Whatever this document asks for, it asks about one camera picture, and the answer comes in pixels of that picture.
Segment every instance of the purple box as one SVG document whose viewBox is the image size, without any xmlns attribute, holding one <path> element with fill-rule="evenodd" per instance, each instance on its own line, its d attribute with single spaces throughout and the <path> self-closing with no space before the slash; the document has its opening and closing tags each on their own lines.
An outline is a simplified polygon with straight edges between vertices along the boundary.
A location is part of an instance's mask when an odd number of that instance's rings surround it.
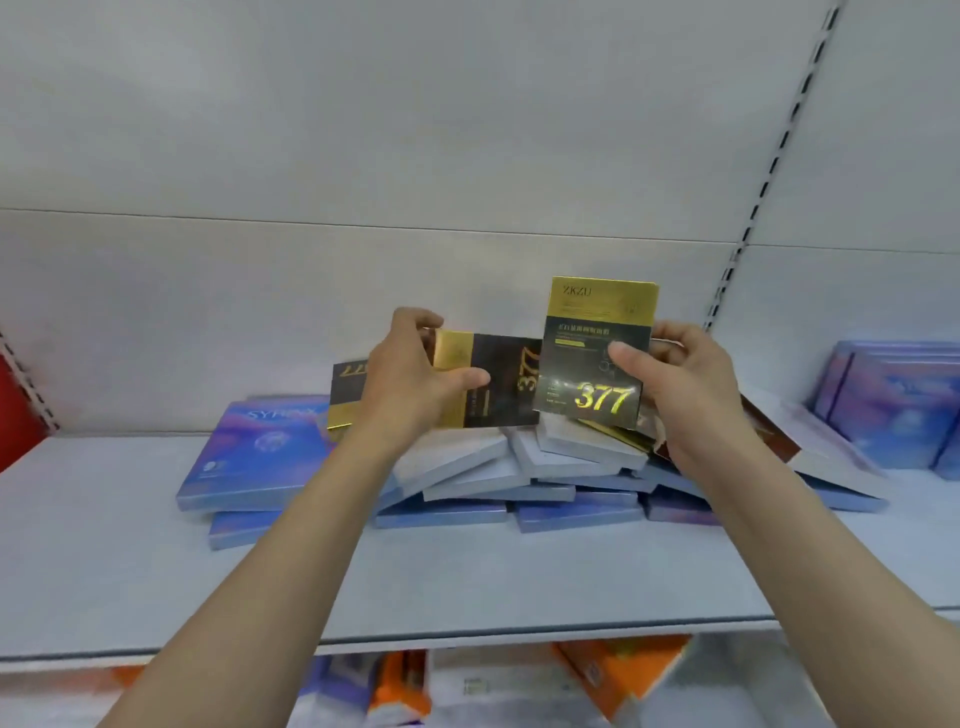
<svg viewBox="0 0 960 728">
<path fill-rule="evenodd" d="M 720 525 L 710 504 L 703 498 L 658 485 L 643 499 L 643 508 L 649 521 Z"/>
</svg>

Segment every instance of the orange box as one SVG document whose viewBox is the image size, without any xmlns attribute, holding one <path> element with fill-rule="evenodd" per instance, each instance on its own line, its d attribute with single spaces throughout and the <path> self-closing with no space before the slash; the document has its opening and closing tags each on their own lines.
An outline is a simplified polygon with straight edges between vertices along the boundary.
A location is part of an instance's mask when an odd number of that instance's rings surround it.
<svg viewBox="0 0 960 728">
<path fill-rule="evenodd" d="M 380 663 L 365 726 L 388 728 L 423 720 L 430 715 L 430 698 L 423 691 L 426 652 L 388 652 Z"/>
<path fill-rule="evenodd" d="M 590 700 L 617 728 L 638 728 L 639 704 L 689 652 L 690 635 L 554 643 Z"/>
</svg>

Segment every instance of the lower shelf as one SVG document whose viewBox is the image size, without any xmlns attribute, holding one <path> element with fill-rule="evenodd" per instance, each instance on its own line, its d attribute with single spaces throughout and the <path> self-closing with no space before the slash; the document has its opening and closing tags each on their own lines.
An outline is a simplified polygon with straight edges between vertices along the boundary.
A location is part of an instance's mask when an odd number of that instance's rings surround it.
<svg viewBox="0 0 960 728">
<path fill-rule="evenodd" d="M 200 606 L 247 551 L 209 551 L 206 519 L 174 503 L 204 442 L 52 438 L 0 475 L 0 670 L 146 660 Z M 949 616 L 960 489 L 940 488 L 907 478 L 903 504 L 842 518 Z M 947 493 L 949 508 L 923 506 Z M 775 626 L 720 528 L 368 528 L 318 651 Z"/>
</svg>

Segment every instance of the product box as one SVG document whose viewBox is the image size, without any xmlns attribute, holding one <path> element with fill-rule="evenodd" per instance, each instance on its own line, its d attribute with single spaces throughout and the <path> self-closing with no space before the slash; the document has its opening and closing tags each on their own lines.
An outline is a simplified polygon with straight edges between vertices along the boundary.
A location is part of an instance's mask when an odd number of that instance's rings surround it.
<svg viewBox="0 0 960 728">
<path fill-rule="evenodd" d="M 551 477 L 535 481 L 539 484 L 560 483 L 562 485 L 575 485 L 578 488 L 603 488 L 608 491 L 633 491 L 634 493 L 651 493 L 657 487 L 657 483 L 652 480 L 646 480 L 637 475 L 634 471 L 621 470 L 614 475 L 580 475 L 573 477 Z"/>
<path fill-rule="evenodd" d="M 593 704 L 616 728 L 640 728 L 644 697 L 689 654 L 689 635 L 554 643 Z"/>
<path fill-rule="evenodd" d="M 960 413 L 960 357 L 855 358 L 828 424 L 883 468 L 933 466 Z"/>
<path fill-rule="evenodd" d="M 522 533 L 587 528 L 643 520 L 643 508 L 634 502 L 625 505 L 578 503 L 518 503 L 516 525 Z"/>
<path fill-rule="evenodd" d="M 423 650 L 388 652 L 377 671 L 366 728 L 394 728 L 430 715 L 431 703 L 423 689 L 426 653 Z"/>
<path fill-rule="evenodd" d="M 639 470 L 647 464 L 645 451 L 563 415 L 549 412 L 540 416 L 537 443 L 544 452 L 610 463 L 621 469 Z"/>
<path fill-rule="evenodd" d="M 394 466 L 394 477 L 405 497 L 503 457 L 510 450 L 497 429 L 435 429 L 404 452 Z"/>
<path fill-rule="evenodd" d="M 282 510 L 334 444 L 318 425 L 327 396 L 230 404 L 177 493 L 181 511 Z"/>
<path fill-rule="evenodd" d="M 435 708 L 583 695 L 576 677 L 542 643 L 431 649 L 426 691 Z"/>
<path fill-rule="evenodd" d="M 620 466 L 613 463 L 597 463 L 569 455 L 544 452 L 537 442 L 537 433 L 533 428 L 518 427 L 508 430 L 510 448 L 516 455 L 523 474 L 537 480 L 549 480 L 561 477 L 580 477 L 586 475 L 616 475 Z"/>
<path fill-rule="evenodd" d="M 692 480 L 683 475 L 677 466 L 660 455 L 651 455 L 647 464 L 641 470 L 635 471 L 634 476 L 641 480 L 646 480 L 654 486 L 665 485 L 667 488 L 682 491 L 692 496 L 704 496 L 700 492 L 700 488 L 697 487 Z"/>
<path fill-rule="evenodd" d="M 627 505 L 635 506 L 639 494 L 636 491 L 609 491 L 604 488 L 577 486 L 576 501 L 581 505 Z"/>
<path fill-rule="evenodd" d="M 471 497 L 476 500 L 498 500 L 500 502 L 572 503 L 576 495 L 577 489 L 572 485 L 537 483 L 521 485 L 519 488 L 507 488 L 502 491 L 478 493 Z"/>
<path fill-rule="evenodd" d="M 380 511 L 373 518 L 377 528 L 416 528 L 425 525 L 472 525 L 507 520 L 507 506 L 492 500 L 435 500 L 422 495 L 407 498 Z"/>
<path fill-rule="evenodd" d="M 649 282 L 554 277 L 534 407 L 636 429 L 643 385 L 613 364 L 607 346 L 649 349 L 659 293 Z"/>
<path fill-rule="evenodd" d="M 953 434 L 944 444 L 933 471 L 944 480 L 960 480 L 960 419 L 953 426 Z"/>
<path fill-rule="evenodd" d="M 431 485 L 423 491 L 424 500 L 452 497 L 475 497 L 489 492 L 517 489 L 530 484 L 511 450 L 490 462 L 471 468 Z"/>
<path fill-rule="evenodd" d="M 540 373 L 540 339 L 437 328 L 426 346 L 436 369 L 480 367 L 491 377 L 489 384 L 465 392 L 448 406 L 440 427 L 535 425 L 540 419 L 533 407 Z M 344 430 L 353 423 L 366 380 L 366 359 L 333 366 L 330 430 Z"/>
<path fill-rule="evenodd" d="M 803 406 L 748 385 L 741 384 L 740 393 L 763 442 L 796 473 L 864 496 L 890 500 L 896 493 L 876 464 Z"/>
<path fill-rule="evenodd" d="M 919 354 L 960 352 L 960 344 L 948 341 L 840 341 L 833 348 L 817 387 L 811 411 L 826 422 L 837 394 L 843 388 L 855 359 L 867 352 L 877 354 Z"/>
<path fill-rule="evenodd" d="M 647 521 L 720 525 L 709 503 L 703 498 L 663 485 L 658 485 L 653 493 L 644 497 L 643 510 Z"/>
<path fill-rule="evenodd" d="M 224 511 L 213 514 L 206 542 L 210 549 L 248 546 L 255 544 L 270 530 L 282 511 Z"/>
</svg>

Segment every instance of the forearm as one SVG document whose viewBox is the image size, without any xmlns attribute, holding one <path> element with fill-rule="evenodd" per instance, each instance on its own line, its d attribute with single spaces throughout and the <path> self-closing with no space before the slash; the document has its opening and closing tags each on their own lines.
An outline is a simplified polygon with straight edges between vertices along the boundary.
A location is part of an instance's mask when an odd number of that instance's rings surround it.
<svg viewBox="0 0 960 728">
<path fill-rule="evenodd" d="M 841 726 L 960 724 L 960 634 L 758 440 L 699 478 Z"/>
<path fill-rule="evenodd" d="M 285 725 L 398 455 L 357 425 L 103 725 Z"/>
</svg>

